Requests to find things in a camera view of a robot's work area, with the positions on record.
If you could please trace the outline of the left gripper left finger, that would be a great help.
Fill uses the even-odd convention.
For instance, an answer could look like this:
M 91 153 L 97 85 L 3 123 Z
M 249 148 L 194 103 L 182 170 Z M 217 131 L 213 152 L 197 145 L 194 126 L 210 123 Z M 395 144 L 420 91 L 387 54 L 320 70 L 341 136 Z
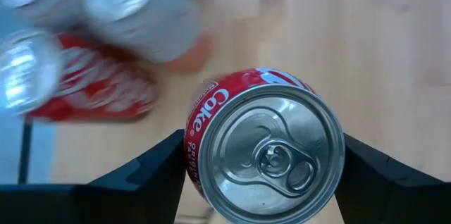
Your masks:
M 87 184 L 0 185 L 0 224 L 173 224 L 183 130 Z

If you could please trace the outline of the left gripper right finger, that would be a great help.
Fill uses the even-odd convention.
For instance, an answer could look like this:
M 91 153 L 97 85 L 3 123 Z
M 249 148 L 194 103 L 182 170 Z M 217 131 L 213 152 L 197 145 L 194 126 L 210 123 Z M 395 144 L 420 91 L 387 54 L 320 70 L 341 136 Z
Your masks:
M 345 135 L 335 198 L 345 224 L 451 224 L 451 182 Z

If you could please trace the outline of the red Coke can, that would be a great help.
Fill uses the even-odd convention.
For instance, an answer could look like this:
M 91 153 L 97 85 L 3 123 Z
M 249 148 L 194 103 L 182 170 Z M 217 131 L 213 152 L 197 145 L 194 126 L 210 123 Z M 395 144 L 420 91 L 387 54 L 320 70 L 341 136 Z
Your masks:
M 0 42 L 0 106 L 46 122 L 125 122 L 146 116 L 159 86 L 124 50 L 28 29 Z
M 274 68 L 248 68 L 199 86 L 184 135 L 187 174 L 233 224 L 303 224 L 331 199 L 345 136 L 323 99 Z

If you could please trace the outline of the orange and silver seltzer can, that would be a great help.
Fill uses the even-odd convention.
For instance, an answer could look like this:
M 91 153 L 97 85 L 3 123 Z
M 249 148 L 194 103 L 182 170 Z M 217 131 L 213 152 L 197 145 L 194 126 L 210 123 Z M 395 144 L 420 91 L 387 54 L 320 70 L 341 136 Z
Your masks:
M 213 51 L 196 0 L 83 0 L 90 30 L 179 73 L 200 71 Z

